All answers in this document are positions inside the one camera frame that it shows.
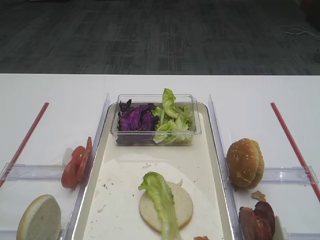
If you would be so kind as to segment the clear crossbar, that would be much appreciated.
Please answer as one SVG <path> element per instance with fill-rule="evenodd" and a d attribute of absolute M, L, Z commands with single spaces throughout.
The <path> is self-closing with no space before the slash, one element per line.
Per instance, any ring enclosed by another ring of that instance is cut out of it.
<path fill-rule="evenodd" d="M 263 178 L 260 181 L 264 184 L 318 184 L 311 166 L 299 167 L 267 167 L 264 169 Z"/>
<path fill-rule="evenodd" d="M 319 233 L 288 233 L 286 240 L 320 240 Z"/>
<path fill-rule="evenodd" d="M 0 180 L 60 180 L 63 171 L 63 165 L 27 165 L 20 163 L 11 165 L 7 163 L 0 173 Z"/>

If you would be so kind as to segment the lower right clear crossbar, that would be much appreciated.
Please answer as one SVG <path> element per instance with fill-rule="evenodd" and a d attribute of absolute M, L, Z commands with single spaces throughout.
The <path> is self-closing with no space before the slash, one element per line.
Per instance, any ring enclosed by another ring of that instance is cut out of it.
<path fill-rule="evenodd" d="M 288 233 L 286 240 L 320 240 L 319 233 Z"/>

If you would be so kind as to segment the sesame bun tops right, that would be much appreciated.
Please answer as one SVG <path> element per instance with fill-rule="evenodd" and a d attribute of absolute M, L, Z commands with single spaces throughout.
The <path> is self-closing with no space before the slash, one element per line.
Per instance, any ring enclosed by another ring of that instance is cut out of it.
<path fill-rule="evenodd" d="M 243 138 L 233 142 L 226 155 L 229 179 L 237 188 L 254 189 L 264 175 L 265 162 L 257 141 Z"/>

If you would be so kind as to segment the clear plastic salad box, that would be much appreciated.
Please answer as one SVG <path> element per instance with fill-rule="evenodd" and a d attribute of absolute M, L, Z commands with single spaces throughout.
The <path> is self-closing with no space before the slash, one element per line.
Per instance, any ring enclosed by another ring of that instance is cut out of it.
<path fill-rule="evenodd" d="M 176 94 L 170 105 L 178 118 L 164 111 L 161 94 L 121 94 L 117 98 L 110 133 L 118 146 L 188 146 L 200 135 L 196 99 Z"/>

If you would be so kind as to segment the orange food scrap on tray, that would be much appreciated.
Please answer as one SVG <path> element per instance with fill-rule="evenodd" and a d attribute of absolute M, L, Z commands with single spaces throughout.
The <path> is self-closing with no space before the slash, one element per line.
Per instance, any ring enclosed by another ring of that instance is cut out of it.
<path fill-rule="evenodd" d="M 207 236 L 195 236 L 193 240 L 210 240 Z"/>

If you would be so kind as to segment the red rail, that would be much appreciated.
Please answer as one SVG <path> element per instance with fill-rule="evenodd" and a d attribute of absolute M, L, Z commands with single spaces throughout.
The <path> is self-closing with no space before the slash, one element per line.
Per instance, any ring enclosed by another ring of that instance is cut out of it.
<path fill-rule="evenodd" d="M 320 200 L 320 189 L 319 189 L 317 181 L 315 179 L 316 176 L 311 172 L 311 168 L 307 165 L 300 149 L 298 148 L 298 146 L 297 146 L 289 128 L 287 127 L 287 124 L 285 123 L 279 109 L 277 108 L 276 104 L 274 102 L 271 102 L 270 106 L 271 106 L 274 114 L 276 115 L 276 117 L 277 117 L 277 119 L 278 119 L 297 159 L 299 160 L 300 165 L 303 167 L 304 172 L 309 179 L 309 182 L 311 184 L 311 187 L 312 187 L 317 199 Z"/>
<path fill-rule="evenodd" d="M 19 145 L 18 149 L 16 150 L 14 156 L 12 157 L 11 161 L 8 162 L 5 167 L 3 168 L 1 175 L 0 175 L 0 187 L 3 186 L 5 183 L 9 173 L 13 169 L 15 163 L 17 162 L 19 156 L 21 155 L 22 151 L 24 150 L 26 144 L 28 143 L 31 135 L 33 134 L 34 130 L 36 129 L 38 123 L 40 122 L 41 118 L 43 117 L 44 113 L 46 112 L 47 108 L 49 106 L 48 102 L 45 102 L 39 111 L 37 117 L 33 121 L 31 127 L 29 128 L 27 134 L 25 135 L 24 139 L 22 140 L 21 144 Z"/>

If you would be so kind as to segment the upright bun half left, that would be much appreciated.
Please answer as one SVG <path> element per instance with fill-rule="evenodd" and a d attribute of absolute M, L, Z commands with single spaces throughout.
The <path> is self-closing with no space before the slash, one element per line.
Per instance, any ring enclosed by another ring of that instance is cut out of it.
<path fill-rule="evenodd" d="M 57 240 L 61 231 L 61 209 L 56 199 L 45 194 L 34 199 L 20 219 L 17 240 Z"/>

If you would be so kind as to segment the clear long divider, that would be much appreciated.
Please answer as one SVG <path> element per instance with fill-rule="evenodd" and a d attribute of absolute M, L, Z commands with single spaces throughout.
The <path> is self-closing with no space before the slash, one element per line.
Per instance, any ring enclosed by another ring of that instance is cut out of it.
<path fill-rule="evenodd" d="M 209 94 L 208 97 L 208 110 L 210 115 L 211 128 L 213 131 L 214 144 L 217 153 L 217 160 L 219 165 L 219 172 L 221 177 L 221 182 L 223 186 L 223 194 L 225 198 L 227 214 L 229 218 L 229 225 L 231 229 L 231 236 L 233 240 L 243 240 L 243 233 L 241 225 L 239 223 L 239 209 L 235 203 L 234 197 L 234 187 L 229 180 L 229 170 L 228 165 L 225 159 L 223 143 L 221 140 L 221 134 L 219 130 L 219 124 L 216 115 L 215 105 L 212 99 L 212 96 Z"/>
<path fill-rule="evenodd" d="M 86 220 L 84 220 L 87 211 L 86 204 L 90 198 L 90 191 L 93 189 L 93 187 L 90 186 L 90 183 L 94 181 L 93 168 L 96 162 L 98 148 L 106 124 L 106 118 L 108 116 L 110 103 L 110 95 L 107 94 L 103 104 L 103 109 L 95 137 L 94 139 L 91 139 L 92 150 L 87 160 L 87 164 L 84 170 L 84 176 L 82 181 L 76 186 L 78 188 L 78 192 L 76 195 L 75 203 L 72 209 L 70 220 L 67 223 L 66 228 L 62 231 L 60 237 L 61 240 L 81 240 L 83 238 L 86 227 Z"/>

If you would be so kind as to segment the tomato slices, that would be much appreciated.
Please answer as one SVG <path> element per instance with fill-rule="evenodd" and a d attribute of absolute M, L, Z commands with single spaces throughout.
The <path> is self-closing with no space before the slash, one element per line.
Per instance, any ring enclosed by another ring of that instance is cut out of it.
<path fill-rule="evenodd" d="M 92 138 L 89 136 L 86 147 L 79 145 L 73 150 L 71 161 L 66 165 L 61 177 L 61 184 L 64 188 L 74 189 L 83 180 L 92 147 Z"/>

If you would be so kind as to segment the bottom bun slice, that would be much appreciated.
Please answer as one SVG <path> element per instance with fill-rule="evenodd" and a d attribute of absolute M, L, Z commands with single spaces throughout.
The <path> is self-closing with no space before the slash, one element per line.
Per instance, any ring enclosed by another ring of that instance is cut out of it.
<path fill-rule="evenodd" d="M 194 205 L 189 193 L 177 183 L 166 182 L 173 194 L 175 214 L 179 229 L 186 227 L 192 219 Z M 152 199 L 145 191 L 139 200 L 139 213 L 143 220 L 155 231 L 161 233 L 162 223 L 158 217 Z"/>

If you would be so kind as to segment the right red rail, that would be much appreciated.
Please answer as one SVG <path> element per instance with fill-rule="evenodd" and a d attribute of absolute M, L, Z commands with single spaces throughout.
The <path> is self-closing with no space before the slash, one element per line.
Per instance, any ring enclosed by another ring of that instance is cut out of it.
<path fill-rule="evenodd" d="M 317 199 L 320 200 L 320 189 L 319 189 L 317 181 L 315 179 L 316 176 L 311 172 L 311 168 L 307 165 L 300 149 L 298 148 L 298 146 L 297 146 L 289 128 L 287 127 L 287 124 L 285 123 L 279 109 L 277 108 L 276 104 L 274 102 L 271 102 L 270 106 L 271 106 L 274 114 L 276 115 L 276 117 L 277 117 L 277 119 L 278 119 L 297 159 L 299 160 L 300 165 L 303 167 L 304 172 L 309 179 L 309 182 L 311 184 L 311 187 L 312 187 Z"/>

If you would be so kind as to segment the right clear long divider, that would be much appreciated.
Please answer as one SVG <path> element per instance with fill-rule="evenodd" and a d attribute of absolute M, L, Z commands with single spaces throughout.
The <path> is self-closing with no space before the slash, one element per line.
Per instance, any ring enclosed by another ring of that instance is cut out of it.
<path fill-rule="evenodd" d="M 234 197 L 234 187 L 229 180 L 229 170 L 228 165 L 225 159 L 223 143 L 221 140 L 221 134 L 219 130 L 219 124 L 216 115 L 215 105 L 212 99 L 212 96 L 209 94 L 208 97 L 208 110 L 210 115 L 211 128 L 213 131 L 214 144 L 217 153 L 217 160 L 219 165 L 219 172 L 221 177 L 221 182 L 223 186 L 223 194 L 225 198 L 227 214 L 229 218 L 229 225 L 231 229 L 231 236 L 233 240 L 243 240 L 243 233 L 241 225 L 239 223 L 239 209 L 235 203 Z"/>

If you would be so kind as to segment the upper right clear crossbar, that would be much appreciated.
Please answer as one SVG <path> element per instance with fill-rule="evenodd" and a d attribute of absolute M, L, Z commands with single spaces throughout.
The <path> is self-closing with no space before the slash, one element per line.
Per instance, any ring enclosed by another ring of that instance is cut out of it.
<path fill-rule="evenodd" d="M 318 184 L 311 166 L 299 167 L 267 167 L 264 169 L 263 178 L 260 181 L 264 184 Z"/>

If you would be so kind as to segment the white block behind tomato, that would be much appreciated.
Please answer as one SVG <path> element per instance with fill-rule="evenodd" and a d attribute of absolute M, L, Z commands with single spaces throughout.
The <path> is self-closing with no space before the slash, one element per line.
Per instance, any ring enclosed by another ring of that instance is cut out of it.
<path fill-rule="evenodd" d="M 72 153 L 73 153 L 73 149 L 68 147 L 65 152 L 64 155 L 62 157 L 61 163 L 63 166 L 67 166 L 68 163 L 72 160 Z"/>

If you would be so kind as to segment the purple cabbage leaves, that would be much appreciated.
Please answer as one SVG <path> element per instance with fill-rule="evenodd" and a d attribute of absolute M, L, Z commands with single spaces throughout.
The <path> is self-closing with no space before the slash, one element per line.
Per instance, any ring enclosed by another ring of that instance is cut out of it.
<path fill-rule="evenodd" d="M 137 107 L 131 106 L 132 100 L 118 104 L 118 130 L 119 131 L 155 131 L 160 118 L 153 115 L 152 110 L 156 108 L 153 103 L 141 104 Z"/>

